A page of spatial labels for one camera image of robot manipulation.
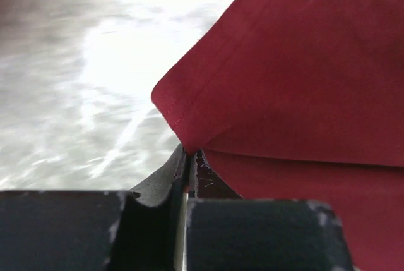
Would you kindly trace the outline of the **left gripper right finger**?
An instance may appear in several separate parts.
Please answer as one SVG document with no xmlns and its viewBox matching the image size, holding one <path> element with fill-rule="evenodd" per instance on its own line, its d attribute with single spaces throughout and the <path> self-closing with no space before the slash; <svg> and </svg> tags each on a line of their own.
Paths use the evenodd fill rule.
<svg viewBox="0 0 404 271">
<path fill-rule="evenodd" d="M 342 223 L 316 200 L 246 200 L 208 164 L 191 160 L 188 270 L 353 270 Z"/>
</svg>

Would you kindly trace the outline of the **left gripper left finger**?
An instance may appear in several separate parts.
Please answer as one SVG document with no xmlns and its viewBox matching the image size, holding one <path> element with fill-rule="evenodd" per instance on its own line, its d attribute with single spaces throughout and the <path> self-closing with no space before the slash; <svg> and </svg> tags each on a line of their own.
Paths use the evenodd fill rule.
<svg viewBox="0 0 404 271">
<path fill-rule="evenodd" d="M 130 190 L 1 192 L 2 270 L 180 270 L 189 160 Z"/>
</svg>

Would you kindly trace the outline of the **dark red t shirt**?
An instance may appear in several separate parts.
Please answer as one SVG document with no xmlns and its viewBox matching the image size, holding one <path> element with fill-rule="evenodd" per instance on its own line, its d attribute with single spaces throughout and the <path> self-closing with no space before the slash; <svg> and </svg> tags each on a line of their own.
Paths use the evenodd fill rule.
<svg viewBox="0 0 404 271">
<path fill-rule="evenodd" d="M 244 198 L 311 198 L 403 269 L 403 0 L 235 0 L 151 99 Z"/>
</svg>

